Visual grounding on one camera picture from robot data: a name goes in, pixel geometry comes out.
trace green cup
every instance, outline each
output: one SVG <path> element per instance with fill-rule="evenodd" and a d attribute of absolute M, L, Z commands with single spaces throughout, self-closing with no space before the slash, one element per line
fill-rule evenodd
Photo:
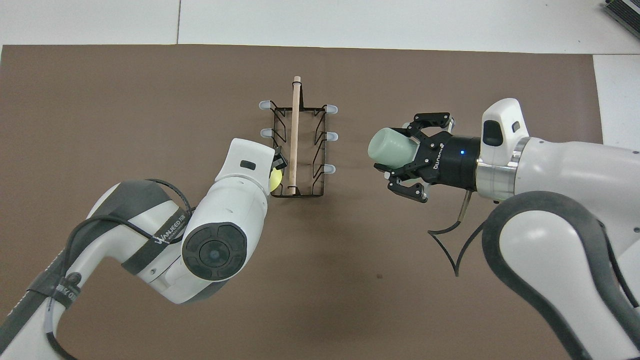
<path fill-rule="evenodd" d="M 390 168 L 403 167 L 413 161 L 418 144 L 397 131 L 384 127 L 369 142 L 369 157 Z"/>

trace yellow disc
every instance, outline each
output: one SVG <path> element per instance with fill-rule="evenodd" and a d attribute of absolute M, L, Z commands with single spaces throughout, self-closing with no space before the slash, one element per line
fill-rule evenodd
<path fill-rule="evenodd" d="M 269 177 L 269 191 L 272 192 L 276 190 L 278 185 L 282 182 L 282 170 L 276 170 L 273 168 L 271 171 L 271 176 Z"/>

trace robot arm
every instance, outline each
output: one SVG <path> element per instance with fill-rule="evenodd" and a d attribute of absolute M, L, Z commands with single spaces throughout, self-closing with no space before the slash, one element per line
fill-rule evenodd
<path fill-rule="evenodd" d="M 273 158 L 270 147 L 234 139 L 193 214 L 153 181 L 109 189 L 7 316 L 0 327 L 0 359 L 72 359 L 54 339 L 58 320 L 105 257 L 176 304 L 211 296 L 256 248 Z"/>
<path fill-rule="evenodd" d="M 640 356 L 638 152 L 529 137 L 515 99 L 487 109 L 480 138 L 420 131 L 445 128 L 447 119 L 416 114 L 406 128 L 374 136 L 369 155 L 387 187 L 426 202 L 422 184 L 402 185 L 422 179 L 506 200 L 483 231 L 494 273 L 545 317 L 573 358 Z"/>

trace white floor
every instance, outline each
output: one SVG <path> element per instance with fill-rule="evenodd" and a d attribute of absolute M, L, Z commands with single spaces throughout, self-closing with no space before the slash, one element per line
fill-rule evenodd
<path fill-rule="evenodd" d="M 604 0 L 2 0 L 0 45 L 594 54 L 604 142 L 640 149 L 640 39 L 609 18 L 603 5 Z"/>

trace wooden stick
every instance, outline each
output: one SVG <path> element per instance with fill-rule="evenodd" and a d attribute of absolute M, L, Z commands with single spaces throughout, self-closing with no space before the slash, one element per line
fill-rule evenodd
<path fill-rule="evenodd" d="M 291 153 L 289 154 L 289 190 L 291 195 L 296 193 L 296 172 L 298 171 L 298 119 L 300 117 L 300 88 L 302 83 L 299 76 L 293 77 L 293 109 L 291 111 Z"/>

